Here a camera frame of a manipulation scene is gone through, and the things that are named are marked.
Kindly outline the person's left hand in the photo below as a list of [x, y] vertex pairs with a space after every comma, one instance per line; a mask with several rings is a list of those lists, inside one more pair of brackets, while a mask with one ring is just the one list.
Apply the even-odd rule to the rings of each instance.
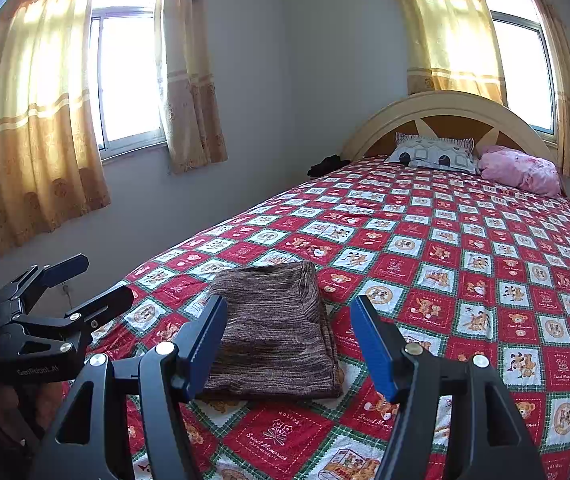
[[[36, 387], [28, 396], [27, 406], [35, 410], [34, 421], [38, 429], [46, 430], [53, 422], [64, 396], [61, 382], [50, 382]], [[15, 389], [0, 386], [0, 428], [13, 442], [20, 443], [35, 437], [36, 433], [28, 426], [28, 421], [20, 414], [20, 399]]]

